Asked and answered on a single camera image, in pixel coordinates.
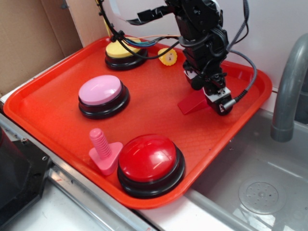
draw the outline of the stainless steel sink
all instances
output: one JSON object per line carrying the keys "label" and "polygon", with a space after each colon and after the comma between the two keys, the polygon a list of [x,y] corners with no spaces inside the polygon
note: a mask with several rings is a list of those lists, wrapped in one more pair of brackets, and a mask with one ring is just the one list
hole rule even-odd
{"label": "stainless steel sink", "polygon": [[252,230],[308,230],[308,126],[286,143],[270,137],[272,113],[259,110],[192,189]]}

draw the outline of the pink peg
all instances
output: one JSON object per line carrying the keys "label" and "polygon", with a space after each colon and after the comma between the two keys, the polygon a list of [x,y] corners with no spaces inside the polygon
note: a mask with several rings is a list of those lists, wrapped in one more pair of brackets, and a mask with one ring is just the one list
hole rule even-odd
{"label": "pink peg", "polygon": [[117,167],[123,144],[120,142],[108,144],[103,131],[99,128],[90,131],[90,139],[94,145],[94,148],[89,152],[91,159],[103,175],[110,175]]}

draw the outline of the pink button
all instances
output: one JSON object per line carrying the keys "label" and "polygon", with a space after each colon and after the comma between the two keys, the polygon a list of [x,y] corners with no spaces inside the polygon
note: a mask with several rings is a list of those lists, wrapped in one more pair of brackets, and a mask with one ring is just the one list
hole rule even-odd
{"label": "pink button", "polygon": [[114,99],[121,91],[120,80],[111,75],[90,79],[79,90],[81,101],[87,105],[100,105]]}

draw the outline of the red tray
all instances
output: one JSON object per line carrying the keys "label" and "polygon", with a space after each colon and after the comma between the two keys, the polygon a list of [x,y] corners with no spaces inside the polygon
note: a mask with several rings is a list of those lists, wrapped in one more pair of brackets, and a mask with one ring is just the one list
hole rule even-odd
{"label": "red tray", "polygon": [[[270,96],[272,84],[259,71],[251,90],[228,115],[219,116],[210,107],[184,115],[177,104],[193,90],[183,73],[181,50],[177,50],[178,61],[173,66],[165,66],[155,59],[133,70],[113,71],[104,63],[108,43],[108,38],[98,40],[29,82],[7,100],[4,112],[120,203],[134,209],[159,207],[186,192]],[[154,46],[149,54],[156,55],[163,47]],[[252,68],[230,62],[224,62],[223,69],[228,73],[227,87],[233,96],[246,88],[253,75]],[[79,111],[78,91],[86,81],[99,75],[120,78],[128,87],[131,100],[116,116],[91,120]],[[137,199],[127,195],[116,172],[102,176],[90,159],[89,131],[93,128],[101,128],[109,143],[126,144],[148,133],[170,138],[185,157],[183,181],[157,198]]]}

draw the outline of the cardboard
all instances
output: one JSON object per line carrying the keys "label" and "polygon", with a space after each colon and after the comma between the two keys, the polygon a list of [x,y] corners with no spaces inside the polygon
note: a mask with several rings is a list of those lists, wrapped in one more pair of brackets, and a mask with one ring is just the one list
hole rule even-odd
{"label": "cardboard", "polygon": [[108,35],[95,0],[66,0],[66,2],[84,47]]}
{"label": "cardboard", "polygon": [[[69,11],[50,11],[63,1],[42,1],[47,12],[37,0],[0,1],[0,96],[81,47],[77,33],[71,33],[74,25],[64,23]],[[70,41],[74,45],[67,49]]]}

